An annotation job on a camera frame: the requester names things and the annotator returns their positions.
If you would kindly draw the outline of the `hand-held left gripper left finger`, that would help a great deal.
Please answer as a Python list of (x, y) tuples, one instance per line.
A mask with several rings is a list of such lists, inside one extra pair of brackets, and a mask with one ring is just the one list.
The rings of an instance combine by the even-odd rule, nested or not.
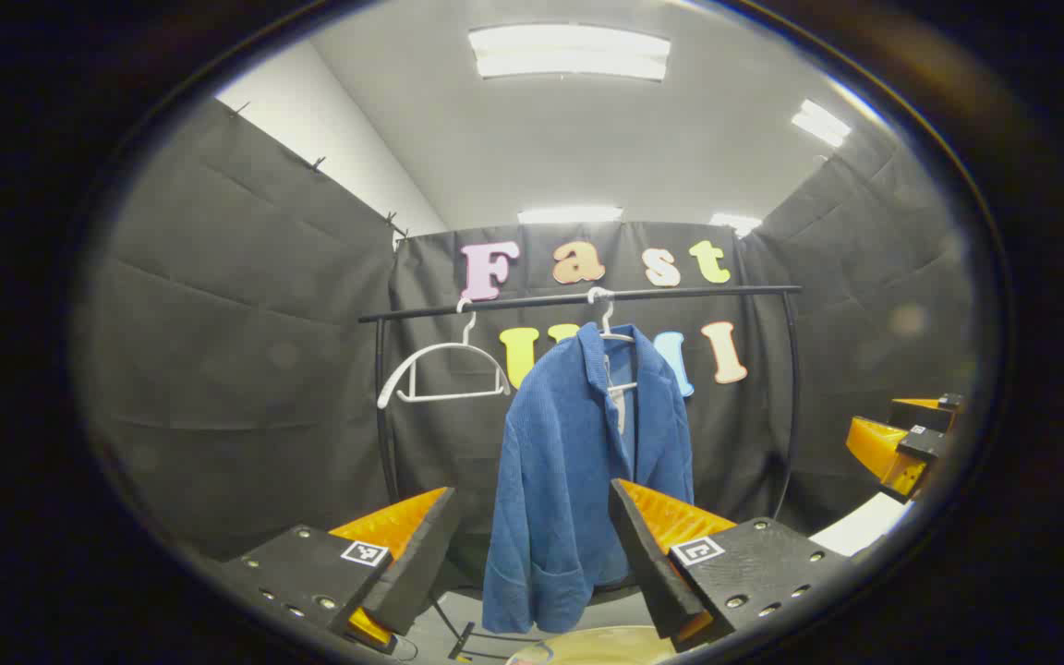
[(442, 487), (333, 529), (290, 526), (218, 572), (257, 606), (389, 654), (428, 605), (458, 527), (459, 493)]

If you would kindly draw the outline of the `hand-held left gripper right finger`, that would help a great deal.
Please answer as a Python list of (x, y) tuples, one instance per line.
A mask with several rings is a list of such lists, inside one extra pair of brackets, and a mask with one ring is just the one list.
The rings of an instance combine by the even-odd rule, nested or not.
[(679, 653), (755, 635), (853, 571), (852, 556), (771, 517), (734, 523), (626, 479), (610, 483), (609, 509), (659, 638)]

